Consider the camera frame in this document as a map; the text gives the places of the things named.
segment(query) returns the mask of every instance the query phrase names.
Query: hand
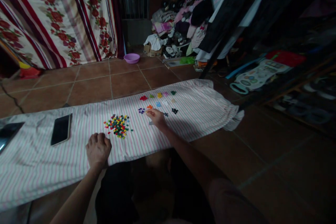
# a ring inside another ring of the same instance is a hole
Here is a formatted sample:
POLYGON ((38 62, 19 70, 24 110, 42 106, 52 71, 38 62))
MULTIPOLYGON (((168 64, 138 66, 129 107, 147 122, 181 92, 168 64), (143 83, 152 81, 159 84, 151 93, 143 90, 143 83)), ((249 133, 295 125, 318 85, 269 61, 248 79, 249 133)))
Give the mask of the hand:
POLYGON ((103 169, 112 148, 110 139, 104 133, 94 133, 85 148, 90 167, 103 169))
POLYGON ((161 111, 151 108, 146 110, 146 115, 152 119, 152 122, 158 129, 167 126, 165 116, 161 111))

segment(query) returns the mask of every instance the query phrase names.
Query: red object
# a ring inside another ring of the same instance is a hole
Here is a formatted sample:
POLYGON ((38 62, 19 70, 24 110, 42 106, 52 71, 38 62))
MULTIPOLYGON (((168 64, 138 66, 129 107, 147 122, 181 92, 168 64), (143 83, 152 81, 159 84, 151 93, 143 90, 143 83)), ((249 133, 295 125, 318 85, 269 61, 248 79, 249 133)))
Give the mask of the red object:
POLYGON ((146 96, 142 96, 142 97, 140 98, 140 100, 142 100, 142 101, 146 101, 146 100, 148 100, 148 98, 147 98, 146 96))
POLYGON ((35 78, 38 78, 42 71, 41 70, 38 70, 36 68, 33 68, 33 67, 30 67, 28 69, 20 69, 21 72, 20 72, 20 78, 21 79, 35 79, 35 78))
POLYGON ((301 54, 282 50, 269 52, 265 58, 290 67, 296 67, 306 60, 306 57, 301 54))

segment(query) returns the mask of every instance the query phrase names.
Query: black smartphone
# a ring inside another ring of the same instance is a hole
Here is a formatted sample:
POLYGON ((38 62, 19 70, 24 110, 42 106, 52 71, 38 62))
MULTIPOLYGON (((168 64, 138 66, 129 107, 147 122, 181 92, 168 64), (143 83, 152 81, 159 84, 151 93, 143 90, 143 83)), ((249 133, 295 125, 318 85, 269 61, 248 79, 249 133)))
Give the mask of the black smartphone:
POLYGON ((57 118, 54 123, 54 130, 51 137, 51 146, 60 144, 70 138, 72 114, 57 118))
POLYGON ((16 135, 19 129, 22 127, 24 123, 12 123, 6 124, 0 130, 0 153, 4 150, 4 148, 8 145, 8 143, 12 140, 12 138, 16 135))

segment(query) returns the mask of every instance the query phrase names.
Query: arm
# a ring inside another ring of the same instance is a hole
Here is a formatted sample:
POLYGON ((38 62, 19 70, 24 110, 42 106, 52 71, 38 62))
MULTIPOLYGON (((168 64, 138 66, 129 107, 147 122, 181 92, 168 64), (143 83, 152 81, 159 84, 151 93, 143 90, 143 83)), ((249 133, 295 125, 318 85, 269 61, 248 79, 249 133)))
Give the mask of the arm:
POLYGON ((83 223, 93 189, 108 156, 111 142, 103 133, 93 134, 85 146, 90 169, 51 221, 56 223, 83 223))
POLYGON ((175 148, 185 165, 203 188, 205 195, 209 195, 211 181, 217 178, 227 178, 206 156, 167 126, 162 112, 156 109, 149 109, 146 111, 146 115, 152 119, 154 125, 168 138, 170 144, 175 148))

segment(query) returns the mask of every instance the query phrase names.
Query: cardboard box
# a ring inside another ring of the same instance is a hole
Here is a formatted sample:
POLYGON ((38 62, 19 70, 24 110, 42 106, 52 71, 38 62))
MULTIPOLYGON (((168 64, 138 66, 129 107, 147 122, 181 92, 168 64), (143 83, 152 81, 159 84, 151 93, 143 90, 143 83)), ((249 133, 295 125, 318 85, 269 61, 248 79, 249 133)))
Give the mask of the cardboard box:
POLYGON ((162 54, 162 48, 159 51, 152 50, 152 46, 150 43, 143 46, 144 53, 147 54, 148 57, 160 57, 162 54))

